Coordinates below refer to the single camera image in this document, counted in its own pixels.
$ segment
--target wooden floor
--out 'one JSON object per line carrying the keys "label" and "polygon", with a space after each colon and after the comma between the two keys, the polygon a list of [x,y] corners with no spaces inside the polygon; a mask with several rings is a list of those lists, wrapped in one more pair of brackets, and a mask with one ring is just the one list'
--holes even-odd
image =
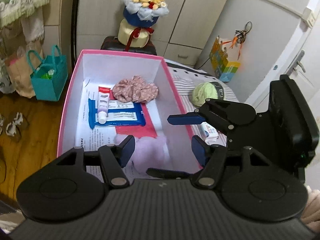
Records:
{"label": "wooden floor", "polygon": [[0,113],[22,112],[30,125],[21,132],[17,143],[2,132],[0,158],[6,162],[6,178],[0,184],[0,199],[17,206],[16,191],[28,176],[56,158],[57,142],[66,87],[59,102],[37,101],[20,97],[17,93],[0,98]]}

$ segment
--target instruction sheet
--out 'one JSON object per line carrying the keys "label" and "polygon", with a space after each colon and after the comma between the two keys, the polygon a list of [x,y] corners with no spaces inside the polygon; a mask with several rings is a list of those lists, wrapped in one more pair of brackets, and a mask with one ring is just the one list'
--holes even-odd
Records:
{"label": "instruction sheet", "polygon": [[[97,101],[98,86],[98,84],[90,83],[90,81],[84,81],[75,141],[75,146],[83,147],[84,151],[97,151],[103,145],[114,144],[114,138],[116,136],[115,127],[96,126],[94,129],[91,129],[89,126],[88,99]],[[130,184],[133,183],[134,179],[156,179],[148,176],[147,174],[138,173],[130,161],[122,170],[130,181]],[[103,175],[101,173],[100,166],[86,166],[86,171],[103,182]]]}

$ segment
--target cabinet door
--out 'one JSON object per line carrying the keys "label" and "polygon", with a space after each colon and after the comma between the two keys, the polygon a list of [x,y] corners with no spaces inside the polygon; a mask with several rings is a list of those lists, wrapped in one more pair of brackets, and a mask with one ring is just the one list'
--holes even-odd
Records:
{"label": "cabinet door", "polygon": [[181,64],[193,66],[196,63],[201,51],[201,49],[169,43],[164,57]]}
{"label": "cabinet door", "polygon": [[[153,26],[152,40],[169,41],[184,0],[165,1],[170,13]],[[123,8],[121,0],[80,0],[77,34],[117,36]]]}
{"label": "cabinet door", "polygon": [[203,49],[225,2],[226,0],[186,0],[170,43]]}

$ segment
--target teal gift bag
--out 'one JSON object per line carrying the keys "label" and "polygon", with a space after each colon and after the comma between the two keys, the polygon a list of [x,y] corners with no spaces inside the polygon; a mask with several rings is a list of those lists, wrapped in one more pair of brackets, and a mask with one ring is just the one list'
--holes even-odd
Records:
{"label": "teal gift bag", "polygon": [[[54,55],[55,49],[58,51],[58,56]],[[35,54],[41,61],[41,64],[36,69],[30,61],[30,53]],[[61,55],[59,47],[55,45],[52,46],[51,56],[47,56],[45,59],[41,59],[36,51],[29,50],[27,52],[27,61],[33,70],[30,78],[37,100],[58,101],[68,78],[66,56]],[[50,73],[54,71],[51,78],[48,75],[49,71]]]}

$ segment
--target shoe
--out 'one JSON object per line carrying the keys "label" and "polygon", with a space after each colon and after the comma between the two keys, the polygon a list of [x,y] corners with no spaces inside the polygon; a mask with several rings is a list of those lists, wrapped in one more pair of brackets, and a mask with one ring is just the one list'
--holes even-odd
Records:
{"label": "shoe", "polygon": [[5,118],[0,114],[0,135],[2,134],[4,119]]}
{"label": "shoe", "polygon": [[18,126],[20,130],[25,130],[29,126],[29,122],[22,113],[16,112],[13,116],[13,123]]}
{"label": "shoe", "polygon": [[14,141],[18,142],[21,139],[21,134],[14,122],[9,122],[5,127],[5,133]]}

